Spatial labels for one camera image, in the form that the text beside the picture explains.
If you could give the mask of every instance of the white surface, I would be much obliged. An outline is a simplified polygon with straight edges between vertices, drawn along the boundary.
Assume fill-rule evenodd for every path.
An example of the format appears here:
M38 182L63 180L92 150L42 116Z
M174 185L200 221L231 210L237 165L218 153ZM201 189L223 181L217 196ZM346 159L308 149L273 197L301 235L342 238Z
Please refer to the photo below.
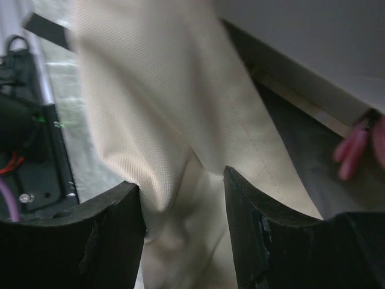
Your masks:
M214 2L220 16L385 113L385 1Z

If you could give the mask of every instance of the fabric fold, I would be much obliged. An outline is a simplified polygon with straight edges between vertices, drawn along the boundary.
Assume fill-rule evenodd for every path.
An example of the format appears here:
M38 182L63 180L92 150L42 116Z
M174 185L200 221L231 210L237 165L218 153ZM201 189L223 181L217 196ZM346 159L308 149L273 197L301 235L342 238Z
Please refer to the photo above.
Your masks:
M96 149L141 190L146 289L236 288L223 170L321 218L208 0L75 0Z

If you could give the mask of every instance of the black strap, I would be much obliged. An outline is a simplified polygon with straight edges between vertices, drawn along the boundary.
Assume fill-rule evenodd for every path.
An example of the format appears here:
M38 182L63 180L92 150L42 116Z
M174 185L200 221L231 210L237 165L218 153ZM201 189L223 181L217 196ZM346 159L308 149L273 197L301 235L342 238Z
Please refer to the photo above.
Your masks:
M23 27L36 34L37 36L46 39L66 50L70 50L66 39L65 27L56 24L40 15L33 13L31 17L24 23Z

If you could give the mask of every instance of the red wire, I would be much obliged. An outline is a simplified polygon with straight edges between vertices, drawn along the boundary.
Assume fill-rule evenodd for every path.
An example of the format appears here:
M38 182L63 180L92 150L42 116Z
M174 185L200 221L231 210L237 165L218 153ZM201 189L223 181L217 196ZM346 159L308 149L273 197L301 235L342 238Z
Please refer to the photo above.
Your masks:
M0 175L12 172L14 169L18 168L24 162L24 158L18 158L17 153L12 152L12 158L7 166L0 170Z

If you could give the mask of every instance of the purple wire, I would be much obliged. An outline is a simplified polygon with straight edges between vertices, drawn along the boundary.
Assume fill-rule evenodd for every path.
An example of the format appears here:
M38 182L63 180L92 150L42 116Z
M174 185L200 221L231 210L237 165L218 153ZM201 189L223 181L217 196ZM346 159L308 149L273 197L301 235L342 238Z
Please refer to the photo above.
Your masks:
M10 217L12 222L20 221L20 212L19 207L17 206L16 199L13 196L13 193L4 179L0 176L0 192L5 199L5 203L8 206L10 212Z

